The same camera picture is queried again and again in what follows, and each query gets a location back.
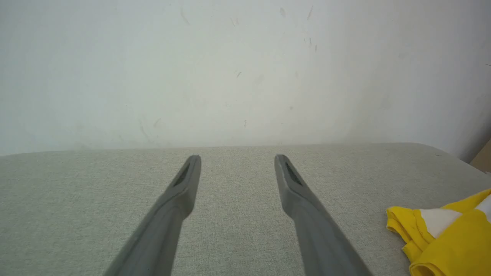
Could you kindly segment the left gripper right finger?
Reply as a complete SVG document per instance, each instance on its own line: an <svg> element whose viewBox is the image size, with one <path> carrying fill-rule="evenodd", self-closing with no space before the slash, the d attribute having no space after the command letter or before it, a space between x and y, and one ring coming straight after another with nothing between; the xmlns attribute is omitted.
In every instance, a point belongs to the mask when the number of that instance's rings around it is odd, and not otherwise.
<svg viewBox="0 0 491 276"><path fill-rule="evenodd" d="M286 155L275 156L281 206L293 220L306 276L373 276Z"/></svg>

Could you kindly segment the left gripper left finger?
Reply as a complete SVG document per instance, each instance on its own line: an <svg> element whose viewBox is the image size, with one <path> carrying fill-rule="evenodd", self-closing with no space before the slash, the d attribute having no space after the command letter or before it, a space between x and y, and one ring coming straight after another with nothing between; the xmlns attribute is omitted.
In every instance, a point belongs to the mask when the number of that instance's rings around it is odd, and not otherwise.
<svg viewBox="0 0 491 276"><path fill-rule="evenodd" d="M171 276L184 220L195 205L201 157L189 156L104 276Z"/></svg>

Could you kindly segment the yellow cartoon print shirt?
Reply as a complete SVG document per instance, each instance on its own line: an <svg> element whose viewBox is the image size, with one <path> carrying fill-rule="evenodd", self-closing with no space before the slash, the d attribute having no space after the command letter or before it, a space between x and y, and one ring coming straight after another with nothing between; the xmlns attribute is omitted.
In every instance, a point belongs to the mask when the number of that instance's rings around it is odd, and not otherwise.
<svg viewBox="0 0 491 276"><path fill-rule="evenodd" d="M390 207L411 276L491 276L491 189L436 209Z"/></svg>

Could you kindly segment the brown cardboard box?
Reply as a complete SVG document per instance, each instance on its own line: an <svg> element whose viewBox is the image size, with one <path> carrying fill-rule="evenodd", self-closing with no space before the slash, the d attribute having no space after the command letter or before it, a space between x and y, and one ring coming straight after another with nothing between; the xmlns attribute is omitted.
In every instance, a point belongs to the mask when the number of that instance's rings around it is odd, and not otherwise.
<svg viewBox="0 0 491 276"><path fill-rule="evenodd" d="M472 159L470 165L479 171L491 174L491 138Z"/></svg>

